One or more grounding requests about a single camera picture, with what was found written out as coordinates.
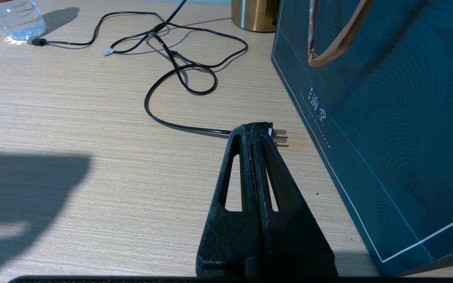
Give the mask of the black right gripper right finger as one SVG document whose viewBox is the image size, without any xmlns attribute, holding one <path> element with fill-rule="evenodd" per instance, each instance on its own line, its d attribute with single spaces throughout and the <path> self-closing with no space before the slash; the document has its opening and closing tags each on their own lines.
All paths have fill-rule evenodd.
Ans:
<svg viewBox="0 0 453 283">
<path fill-rule="evenodd" d="M 262 231 L 252 276 L 337 276 L 335 256 L 269 133 L 251 126 Z"/>
</svg>

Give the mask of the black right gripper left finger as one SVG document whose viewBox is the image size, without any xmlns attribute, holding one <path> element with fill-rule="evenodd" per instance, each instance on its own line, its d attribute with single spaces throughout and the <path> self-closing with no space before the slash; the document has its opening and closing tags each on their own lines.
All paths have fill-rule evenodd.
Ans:
<svg viewBox="0 0 453 283">
<path fill-rule="evenodd" d="M 263 250 L 249 129 L 243 124 L 230 133 L 196 255 L 197 276 L 245 276 L 247 259 Z M 225 208 L 235 156 L 240 160 L 241 211 Z"/>
</svg>

